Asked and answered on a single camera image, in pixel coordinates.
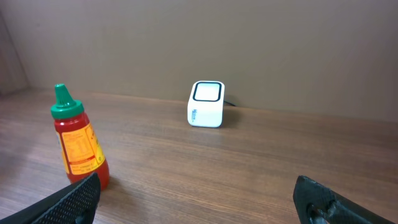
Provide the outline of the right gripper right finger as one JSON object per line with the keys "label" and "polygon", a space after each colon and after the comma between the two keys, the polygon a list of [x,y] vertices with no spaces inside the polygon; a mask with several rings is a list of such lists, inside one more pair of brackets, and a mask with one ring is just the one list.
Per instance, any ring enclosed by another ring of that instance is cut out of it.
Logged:
{"label": "right gripper right finger", "polygon": [[297,177],[293,200],[301,224],[390,223],[304,175]]}

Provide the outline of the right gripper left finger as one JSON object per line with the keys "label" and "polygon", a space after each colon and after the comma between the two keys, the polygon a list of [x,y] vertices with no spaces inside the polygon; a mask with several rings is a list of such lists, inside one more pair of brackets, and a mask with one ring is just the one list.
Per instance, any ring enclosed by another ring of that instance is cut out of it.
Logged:
{"label": "right gripper left finger", "polygon": [[97,173],[1,220],[1,224],[92,224],[101,195]]}

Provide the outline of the red sauce bottle green cap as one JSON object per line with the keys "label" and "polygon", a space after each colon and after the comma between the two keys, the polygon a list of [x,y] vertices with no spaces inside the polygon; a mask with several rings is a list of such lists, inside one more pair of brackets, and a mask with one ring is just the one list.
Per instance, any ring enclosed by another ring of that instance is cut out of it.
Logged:
{"label": "red sauce bottle green cap", "polygon": [[104,190],[110,180],[109,165],[83,103],[73,99],[65,84],[56,84],[50,112],[69,181],[97,173]]}

